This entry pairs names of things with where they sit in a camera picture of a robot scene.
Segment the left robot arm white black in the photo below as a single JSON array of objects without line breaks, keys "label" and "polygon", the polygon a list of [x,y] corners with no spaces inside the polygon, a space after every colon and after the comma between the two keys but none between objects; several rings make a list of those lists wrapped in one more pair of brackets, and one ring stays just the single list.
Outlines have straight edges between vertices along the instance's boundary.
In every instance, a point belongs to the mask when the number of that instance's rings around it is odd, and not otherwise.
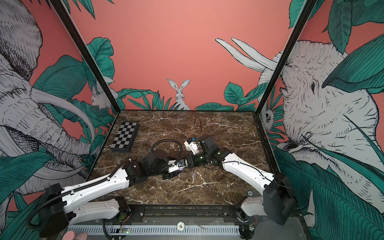
[{"label": "left robot arm white black", "polygon": [[149,177],[162,176],[166,180],[177,176],[180,170],[192,166],[190,160],[182,159],[182,154],[183,147],[177,158],[151,147],[146,157],[123,162],[103,177],[74,186],[55,184],[47,189],[25,224],[29,229],[37,229],[42,238],[57,234],[81,216],[91,217],[87,207],[99,197],[143,183]]}]

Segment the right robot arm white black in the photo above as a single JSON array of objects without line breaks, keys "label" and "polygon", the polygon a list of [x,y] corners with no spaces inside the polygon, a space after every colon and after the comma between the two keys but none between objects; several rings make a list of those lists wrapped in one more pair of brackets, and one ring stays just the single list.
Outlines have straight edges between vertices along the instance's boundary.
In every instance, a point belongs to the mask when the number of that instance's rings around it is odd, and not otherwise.
[{"label": "right robot arm white black", "polygon": [[295,190],[288,177],[263,171],[242,160],[233,151],[219,147],[209,135],[188,138],[184,145],[190,153],[187,166],[194,168],[212,164],[236,175],[257,192],[260,197],[247,197],[240,203],[238,218],[267,217],[278,225],[284,225],[297,205]]}]

